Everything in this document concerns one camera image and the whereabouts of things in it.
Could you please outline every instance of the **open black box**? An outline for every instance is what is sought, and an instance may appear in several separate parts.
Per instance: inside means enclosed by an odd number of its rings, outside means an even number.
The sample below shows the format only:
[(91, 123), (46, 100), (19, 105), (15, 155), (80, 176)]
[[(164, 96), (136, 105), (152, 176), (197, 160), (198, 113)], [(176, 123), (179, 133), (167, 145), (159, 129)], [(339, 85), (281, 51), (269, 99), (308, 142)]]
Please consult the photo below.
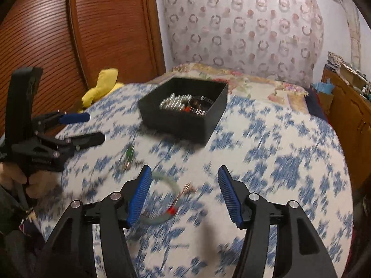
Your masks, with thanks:
[[(205, 96), (214, 104), (203, 116), (160, 108), (163, 99), (175, 95)], [(228, 84), (174, 77), (138, 101), (143, 124), (150, 129), (206, 145), (227, 106)]]

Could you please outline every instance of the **yellow plush toy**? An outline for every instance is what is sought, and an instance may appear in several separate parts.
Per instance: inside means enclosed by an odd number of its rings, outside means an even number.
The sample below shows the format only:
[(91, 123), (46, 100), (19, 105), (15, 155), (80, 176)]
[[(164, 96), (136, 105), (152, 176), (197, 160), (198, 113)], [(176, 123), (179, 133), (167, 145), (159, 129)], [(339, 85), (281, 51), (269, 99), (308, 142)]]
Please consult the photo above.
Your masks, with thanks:
[(96, 87), (88, 90), (81, 99), (83, 108), (91, 106), (92, 103), (121, 88), (124, 84), (116, 83), (117, 75), (117, 69), (106, 69), (99, 72)]

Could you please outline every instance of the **white bedsheet with blue flowers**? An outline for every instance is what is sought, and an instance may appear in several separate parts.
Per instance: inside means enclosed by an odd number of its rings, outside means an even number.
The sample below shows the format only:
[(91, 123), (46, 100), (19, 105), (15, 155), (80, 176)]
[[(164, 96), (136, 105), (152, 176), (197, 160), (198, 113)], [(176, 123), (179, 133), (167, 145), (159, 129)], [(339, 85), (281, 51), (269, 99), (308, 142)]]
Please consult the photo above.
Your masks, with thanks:
[[(129, 141), (137, 158), (153, 171), (174, 176), (180, 187), (192, 182), (195, 195), (183, 199), (174, 218), (160, 226), (136, 224), (125, 231), (139, 277), (232, 277), (245, 231), (229, 218), (217, 171), (226, 165), (235, 179), (268, 201), (297, 200), (317, 229), (341, 277), (352, 237), (351, 186), (339, 140), (326, 122), (288, 108), (230, 95), (205, 147), (141, 126), (137, 101), (155, 85), (129, 84), (88, 109), (89, 122), (66, 127), (61, 137), (102, 131), (106, 141), (77, 153), (58, 174), (60, 187), (42, 200), (38, 219), (47, 239), (74, 199), (102, 200), (138, 176), (121, 174), (117, 163)], [(164, 212), (173, 195), (153, 183), (145, 211)], [(271, 227), (264, 277), (271, 277), (277, 230)], [(99, 226), (93, 228), (98, 277), (105, 277)]]

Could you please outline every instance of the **headboard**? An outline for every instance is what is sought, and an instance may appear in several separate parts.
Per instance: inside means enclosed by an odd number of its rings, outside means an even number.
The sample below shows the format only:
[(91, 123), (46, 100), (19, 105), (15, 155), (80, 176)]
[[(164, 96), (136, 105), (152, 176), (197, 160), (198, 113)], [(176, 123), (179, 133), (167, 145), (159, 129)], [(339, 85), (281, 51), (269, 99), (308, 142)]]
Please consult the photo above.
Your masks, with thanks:
[(100, 70), (120, 82), (165, 72), (155, 0), (17, 0), (0, 25), (0, 133), (11, 73), (41, 66), (33, 113), (71, 110)]

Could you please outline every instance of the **ribbed blue pad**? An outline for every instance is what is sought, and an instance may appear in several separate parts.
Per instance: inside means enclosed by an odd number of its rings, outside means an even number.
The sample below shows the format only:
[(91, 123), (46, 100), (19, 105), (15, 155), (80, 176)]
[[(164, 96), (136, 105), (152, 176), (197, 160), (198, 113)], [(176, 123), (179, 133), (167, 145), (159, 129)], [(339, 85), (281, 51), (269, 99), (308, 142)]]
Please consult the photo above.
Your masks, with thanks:
[(240, 228), (242, 224), (241, 203), (233, 190), (231, 181), (222, 167), (220, 167), (218, 171), (218, 183), (221, 194), (226, 202), (229, 216), (232, 222), (237, 225), (237, 228)]
[(76, 113), (76, 114), (66, 114), (59, 118), (60, 124), (72, 124), (79, 122), (87, 122), (90, 120), (90, 115), (88, 113)]
[(130, 226), (133, 226), (139, 219), (140, 213), (142, 212), (143, 204), (145, 198), (147, 197), (147, 193), (150, 189), (152, 183), (152, 171), (150, 167), (147, 167), (145, 172), (138, 176), (140, 179), (137, 190), (131, 201), (129, 202), (129, 216), (127, 219), (127, 223)]

